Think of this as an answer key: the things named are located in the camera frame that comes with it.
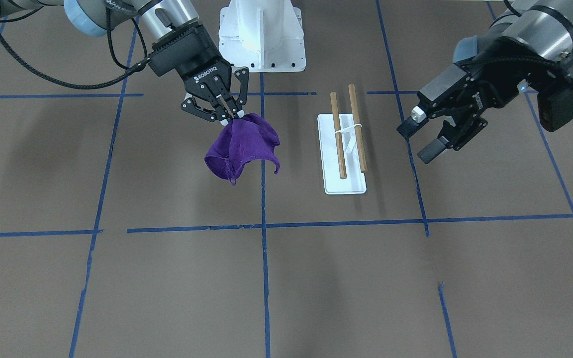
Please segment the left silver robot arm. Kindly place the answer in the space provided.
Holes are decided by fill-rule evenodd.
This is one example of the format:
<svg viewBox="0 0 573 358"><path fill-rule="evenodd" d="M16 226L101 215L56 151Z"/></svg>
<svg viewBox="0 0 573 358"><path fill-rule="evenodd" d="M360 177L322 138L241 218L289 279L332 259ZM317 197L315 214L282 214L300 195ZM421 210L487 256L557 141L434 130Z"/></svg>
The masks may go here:
<svg viewBox="0 0 573 358"><path fill-rule="evenodd" d="M405 139L432 119L443 128L418 153L430 163L460 150L486 126L482 114L527 89L537 93L539 122L554 132L573 120L573 0L515 0L484 36L462 39L452 64L418 92L398 127Z"/></svg>

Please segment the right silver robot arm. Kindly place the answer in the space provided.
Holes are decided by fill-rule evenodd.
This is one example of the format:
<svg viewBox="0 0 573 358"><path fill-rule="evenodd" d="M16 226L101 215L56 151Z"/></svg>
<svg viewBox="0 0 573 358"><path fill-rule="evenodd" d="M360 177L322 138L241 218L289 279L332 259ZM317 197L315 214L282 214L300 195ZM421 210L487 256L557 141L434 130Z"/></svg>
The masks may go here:
<svg viewBox="0 0 573 358"><path fill-rule="evenodd" d="M186 91L182 110L209 122L229 124L245 115L249 70L234 68L216 47L190 0L0 0L0 23L14 22L14 14L32 16L46 7L62 7L80 32L111 38L121 23L140 18L155 36L152 50L143 60L123 66L116 79L95 85L77 85L55 79L30 66L5 41L0 44L26 70L64 88L108 88L150 67L159 77L177 71Z"/></svg>

